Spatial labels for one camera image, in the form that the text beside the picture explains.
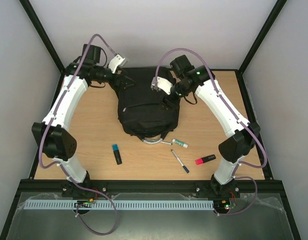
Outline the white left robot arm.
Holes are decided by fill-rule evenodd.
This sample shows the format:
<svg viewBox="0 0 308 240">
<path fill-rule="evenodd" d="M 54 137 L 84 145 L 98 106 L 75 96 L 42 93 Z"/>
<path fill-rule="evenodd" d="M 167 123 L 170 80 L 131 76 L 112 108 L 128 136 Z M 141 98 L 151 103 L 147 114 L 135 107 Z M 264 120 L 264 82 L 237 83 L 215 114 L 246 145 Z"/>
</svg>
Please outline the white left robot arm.
<svg viewBox="0 0 308 240">
<path fill-rule="evenodd" d="M 114 84 L 118 68 L 127 61 L 122 55 L 114 53 L 107 67 L 100 66 L 101 50 L 95 45 L 83 46 L 81 56 L 66 67 L 62 88 L 49 113 L 42 122 L 32 125 L 40 167 L 47 169 L 57 165 L 68 181 L 77 184 L 85 182 L 88 172 L 78 160 L 77 141 L 69 133 L 74 111 L 93 81 Z"/>
</svg>

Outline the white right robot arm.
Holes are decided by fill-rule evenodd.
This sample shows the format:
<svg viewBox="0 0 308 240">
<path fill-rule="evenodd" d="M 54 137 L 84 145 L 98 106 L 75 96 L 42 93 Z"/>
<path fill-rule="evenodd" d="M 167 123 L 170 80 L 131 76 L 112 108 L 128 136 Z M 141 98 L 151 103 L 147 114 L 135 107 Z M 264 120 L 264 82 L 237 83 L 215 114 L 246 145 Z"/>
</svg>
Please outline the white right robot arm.
<svg viewBox="0 0 308 240">
<path fill-rule="evenodd" d="M 222 196 L 229 191 L 229 182 L 234 179 L 240 162 L 254 147 L 260 126 L 250 123 L 239 113 L 206 65 L 194 67 L 185 55 L 177 57 L 170 65 L 180 81 L 172 84 L 163 77 L 155 76 L 152 88 L 167 94 L 163 101 L 169 107 L 173 107 L 177 100 L 189 93 L 194 93 L 209 107 L 227 137 L 218 146 L 221 160 L 212 177 L 212 191 Z"/>
</svg>

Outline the black student backpack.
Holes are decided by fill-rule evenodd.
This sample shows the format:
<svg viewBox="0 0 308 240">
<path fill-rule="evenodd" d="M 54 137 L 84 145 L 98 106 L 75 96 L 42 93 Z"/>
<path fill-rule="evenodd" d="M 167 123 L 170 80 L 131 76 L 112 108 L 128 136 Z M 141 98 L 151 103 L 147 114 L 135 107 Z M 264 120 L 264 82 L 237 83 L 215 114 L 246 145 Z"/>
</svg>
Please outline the black student backpack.
<svg viewBox="0 0 308 240">
<path fill-rule="evenodd" d="M 155 67 L 126 68 L 128 77 L 136 83 L 116 91 L 118 120 L 124 132 L 140 140 L 159 136 L 165 139 L 178 126 L 179 109 L 166 109 L 162 100 L 164 91 L 151 89 Z"/>
</svg>

